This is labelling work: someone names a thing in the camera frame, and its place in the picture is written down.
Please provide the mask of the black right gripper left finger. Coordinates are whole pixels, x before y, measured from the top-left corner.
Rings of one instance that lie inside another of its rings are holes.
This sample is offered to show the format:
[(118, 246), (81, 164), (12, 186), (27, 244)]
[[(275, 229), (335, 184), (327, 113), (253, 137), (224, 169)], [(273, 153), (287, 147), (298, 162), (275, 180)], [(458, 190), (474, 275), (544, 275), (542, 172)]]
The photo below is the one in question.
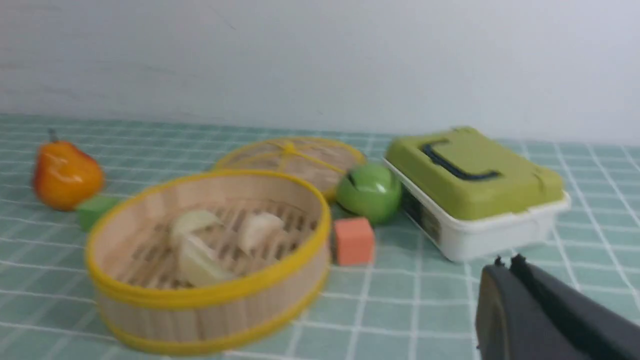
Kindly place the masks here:
[(483, 267), (475, 315), (483, 360), (584, 360), (500, 257)]

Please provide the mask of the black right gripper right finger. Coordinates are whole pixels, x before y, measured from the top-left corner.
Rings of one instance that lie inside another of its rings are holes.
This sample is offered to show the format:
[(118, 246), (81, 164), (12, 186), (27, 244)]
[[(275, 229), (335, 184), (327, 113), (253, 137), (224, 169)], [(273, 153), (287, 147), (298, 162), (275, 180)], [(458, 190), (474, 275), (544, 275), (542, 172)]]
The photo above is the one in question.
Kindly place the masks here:
[(567, 341), (591, 360), (637, 360), (639, 326), (528, 264), (517, 254), (510, 273), (518, 278)]

